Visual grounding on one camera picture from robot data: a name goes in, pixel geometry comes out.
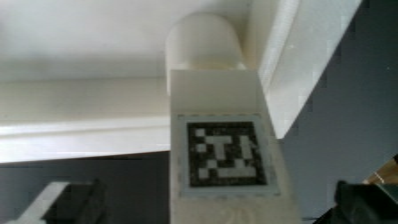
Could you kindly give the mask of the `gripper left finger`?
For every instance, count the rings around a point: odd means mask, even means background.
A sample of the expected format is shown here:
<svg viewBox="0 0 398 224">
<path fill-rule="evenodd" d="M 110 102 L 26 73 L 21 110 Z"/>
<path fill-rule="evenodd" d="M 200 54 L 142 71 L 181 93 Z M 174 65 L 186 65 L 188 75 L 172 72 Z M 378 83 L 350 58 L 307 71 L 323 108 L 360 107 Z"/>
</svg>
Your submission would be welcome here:
<svg viewBox="0 0 398 224">
<path fill-rule="evenodd" d="M 89 182 L 51 182 L 10 224 L 108 224 L 106 187 Z"/>
</svg>

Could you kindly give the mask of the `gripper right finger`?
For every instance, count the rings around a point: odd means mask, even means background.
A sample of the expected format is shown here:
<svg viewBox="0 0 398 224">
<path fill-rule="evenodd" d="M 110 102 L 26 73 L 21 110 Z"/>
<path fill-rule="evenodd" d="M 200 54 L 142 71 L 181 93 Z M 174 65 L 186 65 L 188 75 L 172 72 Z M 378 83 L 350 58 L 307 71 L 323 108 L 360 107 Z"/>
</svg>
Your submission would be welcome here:
<svg viewBox="0 0 398 224">
<path fill-rule="evenodd" d="M 398 224 L 398 185 L 337 182 L 328 224 Z"/>
</svg>

